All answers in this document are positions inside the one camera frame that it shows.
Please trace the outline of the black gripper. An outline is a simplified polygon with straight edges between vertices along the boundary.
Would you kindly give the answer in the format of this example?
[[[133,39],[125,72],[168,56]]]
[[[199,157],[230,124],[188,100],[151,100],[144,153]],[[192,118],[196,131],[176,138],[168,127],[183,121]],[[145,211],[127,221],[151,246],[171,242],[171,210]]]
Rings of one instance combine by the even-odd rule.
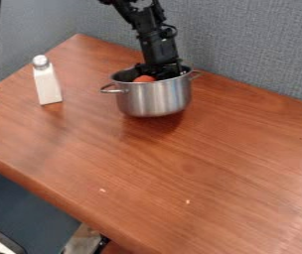
[[[174,78],[182,74],[182,64],[178,54],[175,38],[178,29],[175,26],[136,24],[133,30],[137,33],[144,63],[135,67],[140,71],[151,71],[156,80]]]

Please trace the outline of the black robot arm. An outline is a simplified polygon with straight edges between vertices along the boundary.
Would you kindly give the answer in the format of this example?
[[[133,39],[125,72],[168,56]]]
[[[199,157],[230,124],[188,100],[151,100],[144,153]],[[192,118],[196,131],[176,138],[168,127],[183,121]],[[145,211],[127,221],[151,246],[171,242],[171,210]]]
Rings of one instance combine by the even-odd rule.
[[[157,80],[179,76],[183,69],[175,42],[178,29],[165,24],[167,18],[159,0],[151,0],[151,4],[143,9],[133,6],[137,0],[97,1],[115,8],[136,31],[144,59],[144,63],[135,65],[137,72],[153,76]]]

